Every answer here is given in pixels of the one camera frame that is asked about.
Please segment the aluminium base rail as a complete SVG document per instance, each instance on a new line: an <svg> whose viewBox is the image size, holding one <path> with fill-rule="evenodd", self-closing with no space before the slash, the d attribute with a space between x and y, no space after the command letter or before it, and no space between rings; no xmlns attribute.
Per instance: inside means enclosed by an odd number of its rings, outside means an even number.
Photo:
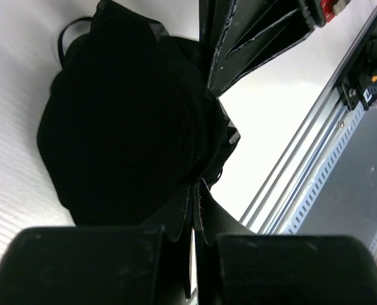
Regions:
<svg viewBox="0 0 377 305"><path fill-rule="evenodd" d="M240 222L257 234L296 234L374 95L360 85L372 61L377 2Z"/></svg>

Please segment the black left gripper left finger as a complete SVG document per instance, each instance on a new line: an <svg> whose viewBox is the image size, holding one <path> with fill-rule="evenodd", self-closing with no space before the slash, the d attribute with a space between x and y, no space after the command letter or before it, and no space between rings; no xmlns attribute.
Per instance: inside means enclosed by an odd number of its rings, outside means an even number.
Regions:
<svg viewBox="0 0 377 305"><path fill-rule="evenodd" d="M193 187L138 226L31 227L0 262L0 304L185 304Z"/></svg>

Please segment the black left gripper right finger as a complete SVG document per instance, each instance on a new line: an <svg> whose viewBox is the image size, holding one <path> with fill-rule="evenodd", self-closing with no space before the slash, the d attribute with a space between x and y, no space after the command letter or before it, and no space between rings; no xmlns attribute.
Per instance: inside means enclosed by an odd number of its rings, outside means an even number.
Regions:
<svg viewBox="0 0 377 305"><path fill-rule="evenodd" d="M377 304L377 268L351 236L257 235L193 189L199 304Z"/></svg>

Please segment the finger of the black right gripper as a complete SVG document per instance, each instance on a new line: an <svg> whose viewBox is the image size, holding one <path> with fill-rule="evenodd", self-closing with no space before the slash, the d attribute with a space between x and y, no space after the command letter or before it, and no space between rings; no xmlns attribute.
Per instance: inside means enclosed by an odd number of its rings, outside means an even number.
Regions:
<svg viewBox="0 0 377 305"><path fill-rule="evenodd" d="M220 96L326 24L320 1L199 1L207 86Z"/></svg>

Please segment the black bra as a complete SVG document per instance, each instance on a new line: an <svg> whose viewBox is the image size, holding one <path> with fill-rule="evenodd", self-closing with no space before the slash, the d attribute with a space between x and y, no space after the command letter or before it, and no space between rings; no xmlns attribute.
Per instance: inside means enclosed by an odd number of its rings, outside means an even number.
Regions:
<svg viewBox="0 0 377 305"><path fill-rule="evenodd" d="M206 86L209 48L113 1L89 22L59 52L37 147L75 224L137 225L217 182L240 135Z"/></svg>

